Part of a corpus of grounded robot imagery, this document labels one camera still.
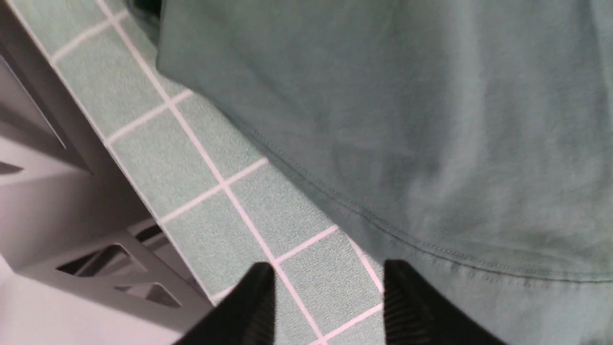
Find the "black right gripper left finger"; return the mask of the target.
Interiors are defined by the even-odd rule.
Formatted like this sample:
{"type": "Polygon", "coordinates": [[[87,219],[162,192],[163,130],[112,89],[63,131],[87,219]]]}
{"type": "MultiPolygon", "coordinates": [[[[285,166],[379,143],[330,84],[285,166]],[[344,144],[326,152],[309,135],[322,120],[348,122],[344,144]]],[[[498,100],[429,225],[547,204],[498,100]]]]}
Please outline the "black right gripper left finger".
{"type": "Polygon", "coordinates": [[[176,345],[273,345],[276,284],[273,266],[256,262],[230,293],[176,345]]]}

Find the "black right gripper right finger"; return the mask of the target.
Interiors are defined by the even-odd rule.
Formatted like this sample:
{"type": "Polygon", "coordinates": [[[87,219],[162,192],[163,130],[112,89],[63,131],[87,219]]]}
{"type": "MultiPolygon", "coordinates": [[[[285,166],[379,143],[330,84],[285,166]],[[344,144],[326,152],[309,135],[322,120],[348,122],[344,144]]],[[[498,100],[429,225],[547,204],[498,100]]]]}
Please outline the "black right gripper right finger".
{"type": "Polygon", "coordinates": [[[387,345],[503,345],[403,260],[385,260],[387,345]]]}

